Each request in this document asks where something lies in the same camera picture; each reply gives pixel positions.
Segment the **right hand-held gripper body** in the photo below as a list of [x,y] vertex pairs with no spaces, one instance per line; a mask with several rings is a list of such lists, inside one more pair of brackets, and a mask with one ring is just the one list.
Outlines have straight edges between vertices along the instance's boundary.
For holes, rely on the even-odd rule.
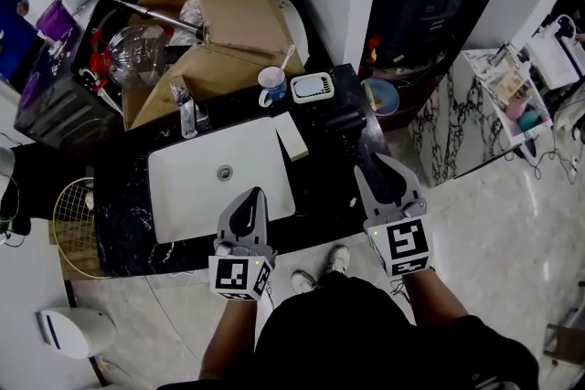
[[365,232],[389,277],[404,277],[431,267],[431,228],[424,198],[368,219]]

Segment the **white rectangular sink basin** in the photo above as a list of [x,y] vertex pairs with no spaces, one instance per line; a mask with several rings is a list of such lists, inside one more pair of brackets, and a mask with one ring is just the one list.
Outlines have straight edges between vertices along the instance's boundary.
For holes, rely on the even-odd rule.
[[221,212],[254,186],[266,195],[270,221],[295,212],[271,117],[200,134],[151,153],[148,181],[159,244],[215,234]]

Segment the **person's right forearm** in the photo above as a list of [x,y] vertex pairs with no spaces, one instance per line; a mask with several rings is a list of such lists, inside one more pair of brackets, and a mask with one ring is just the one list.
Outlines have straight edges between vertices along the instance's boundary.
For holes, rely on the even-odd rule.
[[433,268],[405,275],[403,284],[415,322],[421,327],[442,328],[468,315],[468,311]]

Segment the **person's left forearm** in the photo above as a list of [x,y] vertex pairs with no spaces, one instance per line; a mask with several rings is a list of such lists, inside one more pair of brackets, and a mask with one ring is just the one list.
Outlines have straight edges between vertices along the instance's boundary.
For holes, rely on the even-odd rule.
[[231,376],[253,355],[258,305],[253,300],[229,300],[207,346],[200,380]]

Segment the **person's right white shoe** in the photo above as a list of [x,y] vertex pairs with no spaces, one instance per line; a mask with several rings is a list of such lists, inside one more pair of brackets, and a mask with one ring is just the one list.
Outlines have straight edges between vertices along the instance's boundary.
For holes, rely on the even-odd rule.
[[334,246],[327,260],[325,274],[328,275],[332,272],[346,274],[350,258],[351,254],[348,247],[343,245]]

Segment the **person's left white shoe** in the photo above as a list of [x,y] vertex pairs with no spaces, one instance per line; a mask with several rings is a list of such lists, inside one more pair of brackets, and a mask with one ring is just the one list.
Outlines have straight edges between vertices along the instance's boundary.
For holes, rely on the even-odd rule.
[[291,275],[291,283],[296,294],[310,292],[317,288],[315,279],[303,270],[296,270]]

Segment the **white soap bar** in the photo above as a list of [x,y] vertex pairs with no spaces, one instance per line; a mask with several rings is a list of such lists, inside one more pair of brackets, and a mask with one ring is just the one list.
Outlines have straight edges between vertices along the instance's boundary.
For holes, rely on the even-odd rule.
[[308,148],[289,112],[274,116],[272,121],[284,149],[292,162],[308,155]]

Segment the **blue plate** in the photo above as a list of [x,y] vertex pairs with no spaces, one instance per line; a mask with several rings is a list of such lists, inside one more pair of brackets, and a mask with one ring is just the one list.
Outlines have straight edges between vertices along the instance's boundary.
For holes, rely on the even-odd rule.
[[389,116],[398,110],[399,93],[386,80],[368,78],[361,82],[361,86],[366,93],[371,110],[378,117]]

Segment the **chrome faucet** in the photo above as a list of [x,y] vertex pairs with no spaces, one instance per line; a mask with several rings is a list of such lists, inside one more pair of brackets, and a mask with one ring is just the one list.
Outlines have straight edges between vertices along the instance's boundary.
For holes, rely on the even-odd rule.
[[192,139],[209,129],[208,115],[190,95],[187,87],[178,83],[170,85],[175,104],[179,109],[181,134],[184,139]]

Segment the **clear glass bowl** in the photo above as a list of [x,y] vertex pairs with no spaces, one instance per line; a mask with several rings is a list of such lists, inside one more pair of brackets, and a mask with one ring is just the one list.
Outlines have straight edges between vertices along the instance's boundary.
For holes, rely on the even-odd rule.
[[110,77],[122,88],[143,83],[153,87],[165,72],[165,31],[158,25],[132,25],[110,41]]

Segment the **red plastic object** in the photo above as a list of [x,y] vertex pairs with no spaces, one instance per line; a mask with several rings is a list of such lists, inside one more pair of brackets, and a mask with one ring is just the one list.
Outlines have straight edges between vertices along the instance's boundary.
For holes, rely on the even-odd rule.
[[90,55],[90,71],[96,76],[94,92],[101,91],[108,82],[108,74],[112,65],[111,52],[108,43],[103,39],[102,32],[94,29],[90,38],[92,53]]

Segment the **large open cardboard box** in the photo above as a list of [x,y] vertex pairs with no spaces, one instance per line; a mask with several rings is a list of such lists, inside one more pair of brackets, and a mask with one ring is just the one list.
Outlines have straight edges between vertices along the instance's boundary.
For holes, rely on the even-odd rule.
[[[177,16],[187,0],[139,0],[170,16]],[[184,80],[195,102],[210,100],[253,87],[268,66],[280,66],[293,43],[281,9],[275,0],[198,0],[205,39],[194,45],[149,88],[134,84],[122,92],[122,112],[127,130],[177,110],[170,84]],[[304,72],[293,54],[287,76]]]

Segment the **metal rod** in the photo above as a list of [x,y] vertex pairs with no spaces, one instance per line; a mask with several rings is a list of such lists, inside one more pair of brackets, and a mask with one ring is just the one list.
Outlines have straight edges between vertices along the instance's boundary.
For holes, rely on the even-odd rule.
[[146,8],[140,5],[130,4],[124,1],[118,1],[118,5],[121,5],[123,8],[130,10],[140,16],[148,17],[151,19],[156,19],[163,22],[166,25],[174,26],[185,30],[186,32],[194,35],[199,41],[203,41],[205,39],[203,27],[196,26],[192,23],[188,23],[184,20],[179,18],[174,18],[169,15],[163,14],[161,12],[157,12],[153,9]]

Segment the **purple container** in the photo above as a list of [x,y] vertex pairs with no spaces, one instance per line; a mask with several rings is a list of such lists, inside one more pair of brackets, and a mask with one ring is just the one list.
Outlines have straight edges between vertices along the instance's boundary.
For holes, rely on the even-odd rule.
[[36,28],[52,41],[60,41],[76,25],[61,0],[54,0],[36,22]]

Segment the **blue fabric object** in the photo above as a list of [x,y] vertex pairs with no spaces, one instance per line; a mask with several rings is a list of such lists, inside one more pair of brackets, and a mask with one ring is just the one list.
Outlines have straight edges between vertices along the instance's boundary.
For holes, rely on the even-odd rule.
[[10,80],[37,37],[26,20],[28,0],[0,0],[0,77]]

